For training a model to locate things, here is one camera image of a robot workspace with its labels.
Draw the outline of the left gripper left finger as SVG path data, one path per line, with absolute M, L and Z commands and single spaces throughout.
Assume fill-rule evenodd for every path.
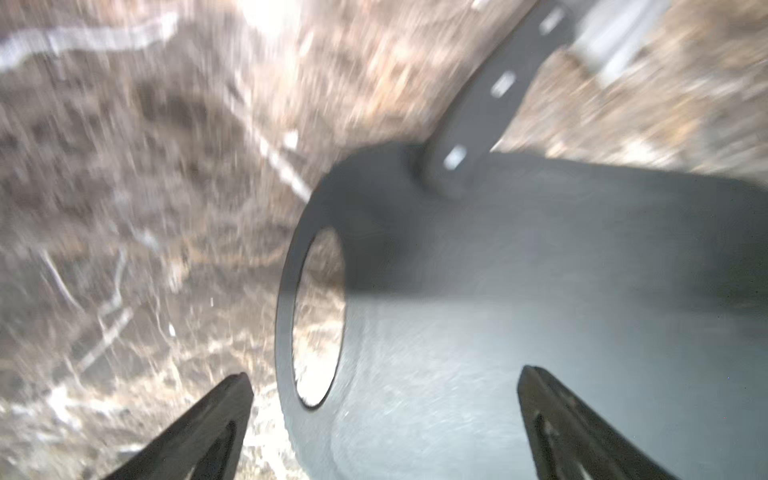
M 109 479 L 233 479 L 254 394 L 246 373 L 227 376 Z

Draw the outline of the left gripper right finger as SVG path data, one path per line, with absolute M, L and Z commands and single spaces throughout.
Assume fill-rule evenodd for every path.
M 673 479 L 544 368 L 523 367 L 517 393 L 540 479 Z

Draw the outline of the black cutting board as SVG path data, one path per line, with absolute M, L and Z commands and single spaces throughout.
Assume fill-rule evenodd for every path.
M 492 153 L 450 199 L 415 145 L 337 164 L 295 230 L 277 385 L 313 479 L 531 479 L 517 399 L 540 366 L 682 479 L 767 475 L 767 191 L 735 179 Z M 316 234 L 345 260 L 334 381 L 294 380 Z

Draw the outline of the cleaver knife black handle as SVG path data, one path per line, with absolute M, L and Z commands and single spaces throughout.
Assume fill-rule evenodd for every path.
M 419 162 L 422 182 L 444 196 L 460 195 L 555 51 L 567 49 L 600 86 L 609 86 L 644 47 L 669 6 L 658 0 L 536 2 L 441 117 Z

